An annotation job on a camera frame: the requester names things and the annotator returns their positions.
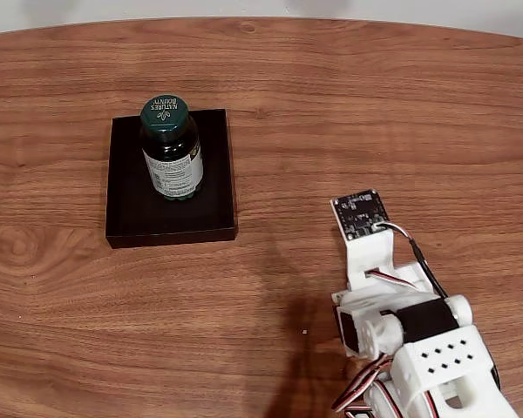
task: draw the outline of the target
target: wood grain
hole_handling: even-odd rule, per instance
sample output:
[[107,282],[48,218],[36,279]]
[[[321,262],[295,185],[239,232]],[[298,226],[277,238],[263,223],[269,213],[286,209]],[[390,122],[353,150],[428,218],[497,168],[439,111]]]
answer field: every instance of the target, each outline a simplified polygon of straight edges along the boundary
[[[235,242],[105,242],[110,120],[161,92],[228,109]],[[330,311],[328,201],[368,187],[469,298],[523,418],[522,39],[238,18],[0,35],[0,416],[335,416],[360,364]]]

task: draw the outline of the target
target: black square box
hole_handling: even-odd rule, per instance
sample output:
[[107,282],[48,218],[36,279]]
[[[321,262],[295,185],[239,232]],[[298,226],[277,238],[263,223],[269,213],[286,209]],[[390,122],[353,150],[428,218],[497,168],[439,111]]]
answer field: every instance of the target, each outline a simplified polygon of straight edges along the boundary
[[198,125],[204,179],[195,196],[183,201],[167,200],[153,188],[139,144],[139,116],[112,120],[105,227],[112,248],[236,237],[226,112],[190,114]]

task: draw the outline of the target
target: white wall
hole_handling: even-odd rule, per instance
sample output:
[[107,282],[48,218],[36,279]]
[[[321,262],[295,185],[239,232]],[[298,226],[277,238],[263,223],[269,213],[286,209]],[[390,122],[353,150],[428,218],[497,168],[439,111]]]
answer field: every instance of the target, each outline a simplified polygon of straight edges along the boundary
[[142,17],[340,17],[523,37],[523,0],[0,0],[0,32]]

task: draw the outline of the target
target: black sensor board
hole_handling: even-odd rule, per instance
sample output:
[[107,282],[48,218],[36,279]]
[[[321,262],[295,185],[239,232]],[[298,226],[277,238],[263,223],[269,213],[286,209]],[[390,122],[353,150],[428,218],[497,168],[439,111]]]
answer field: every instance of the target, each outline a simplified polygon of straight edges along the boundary
[[382,200],[375,190],[367,190],[356,194],[331,200],[333,210],[347,240],[365,237],[376,231],[372,225],[389,220]]

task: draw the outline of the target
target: hole pattern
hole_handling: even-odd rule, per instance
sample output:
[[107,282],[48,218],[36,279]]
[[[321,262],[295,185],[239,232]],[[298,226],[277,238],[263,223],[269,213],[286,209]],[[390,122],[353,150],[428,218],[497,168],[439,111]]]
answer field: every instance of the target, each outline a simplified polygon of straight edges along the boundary
[[[459,343],[464,346],[464,345],[466,345],[467,341],[466,340],[460,340]],[[449,348],[450,350],[453,350],[453,349],[455,349],[456,344],[457,344],[456,342],[450,343],[450,344],[447,345],[447,348]],[[437,347],[436,349],[434,349],[434,353],[441,354],[442,353],[442,349],[440,347]],[[428,354],[426,352],[423,352],[423,353],[421,353],[421,357],[423,357],[424,359],[428,359],[430,357],[430,354]],[[468,360],[472,360],[474,358],[474,356],[472,354],[468,354],[466,357],[467,357]],[[461,364],[462,362],[463,361],[460,358],[456,358],[456,359],[453,360],[454,364]],[[443,369],[447,369],[447,368],[449,368],[449,364],[442,363],[441,367]],[[436,370],[434,368],[430,367],[428,369],[428,373],[433,374],[434,372],[436,372]]]

